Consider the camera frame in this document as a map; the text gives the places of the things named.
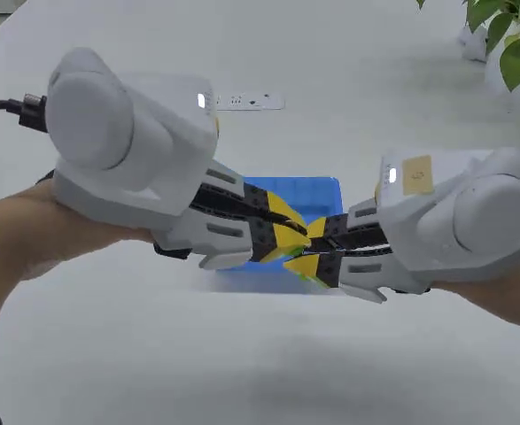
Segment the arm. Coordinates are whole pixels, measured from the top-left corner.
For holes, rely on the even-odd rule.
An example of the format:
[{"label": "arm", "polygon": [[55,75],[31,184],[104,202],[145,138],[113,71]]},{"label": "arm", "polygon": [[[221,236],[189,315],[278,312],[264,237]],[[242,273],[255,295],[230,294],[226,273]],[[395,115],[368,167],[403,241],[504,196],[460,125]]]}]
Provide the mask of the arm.
[{"label": "arm", "polygon": [[454,292],[487,312],[520,325],[520,267],[489,282],[440,282],[433,288]]},{"label": "arm", "polygon": [[54,201],[50,182],[0,200],[0,309],[21,280],[126,239],[151,236],[83,218]]}]

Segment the led light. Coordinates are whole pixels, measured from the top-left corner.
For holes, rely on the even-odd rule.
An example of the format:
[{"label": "led light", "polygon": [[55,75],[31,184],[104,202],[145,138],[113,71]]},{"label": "led light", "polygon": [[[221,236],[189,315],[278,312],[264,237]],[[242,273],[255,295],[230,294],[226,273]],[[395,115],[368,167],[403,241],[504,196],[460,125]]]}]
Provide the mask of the led light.
[{"label": "led light", "polygon": [[198,106],[205,109],[205,106],[206,106],[205,95],[203,95],[202,93],[198,93],[197,100],[198,100]]},{"label": "led light", "polygon": [[398,178],[398,170],[390,168],[390,183],[395,183]]}]

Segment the cable connector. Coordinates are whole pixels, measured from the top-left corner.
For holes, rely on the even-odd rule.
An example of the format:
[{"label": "cable connector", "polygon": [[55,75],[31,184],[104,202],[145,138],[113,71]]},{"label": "cable connector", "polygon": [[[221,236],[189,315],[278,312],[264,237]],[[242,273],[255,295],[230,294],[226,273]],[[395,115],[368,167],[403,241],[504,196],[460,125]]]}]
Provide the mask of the cable connector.
[{"label": "cable connector", "polygon": [[22,127],[47,133],[47,125],[45,124],[46,96],[39,97],[26,94],[23,97],[23,102],[15,99],[10,99],[8,102],[10,105],[6,111],[19,115],[19,124]]}]

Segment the white plastic housing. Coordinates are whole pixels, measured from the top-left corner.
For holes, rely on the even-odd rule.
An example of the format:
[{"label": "white plastic housing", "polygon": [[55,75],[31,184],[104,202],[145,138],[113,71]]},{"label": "white plastic housing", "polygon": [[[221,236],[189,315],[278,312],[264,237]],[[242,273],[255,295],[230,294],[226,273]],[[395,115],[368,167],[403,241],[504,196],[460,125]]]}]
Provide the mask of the white plastic housing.
[{"label": "white plastic housing", "polygon": [[91,196],[178,217],[216,149],[213,91],[197,77],[148,78],[125,85],[94,51],[72,50],[50,79],[47,128],[58,173]]},{"label": "white plastic housing", "polygon": [[[404,195],[404,160],[431,156],[434,190]],[[390,170],[396,179],[390,179]],[[520,153],[404,151],[385,155],[377,217],[409,272],[478,270],[520,250]]]}]

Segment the potted plant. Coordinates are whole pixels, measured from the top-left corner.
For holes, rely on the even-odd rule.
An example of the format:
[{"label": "potted plant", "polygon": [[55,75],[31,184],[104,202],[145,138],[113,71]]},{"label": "potted plant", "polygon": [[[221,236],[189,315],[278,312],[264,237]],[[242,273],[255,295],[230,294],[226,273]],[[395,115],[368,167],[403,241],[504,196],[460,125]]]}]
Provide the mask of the potted plant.
[{"label": "potted plant", "polygon": [[[416,0],[419,8],[425,0]],[[488,24],[486,81],[520,100],[520,0],[469,0],[466,20],[474,33]]]}]

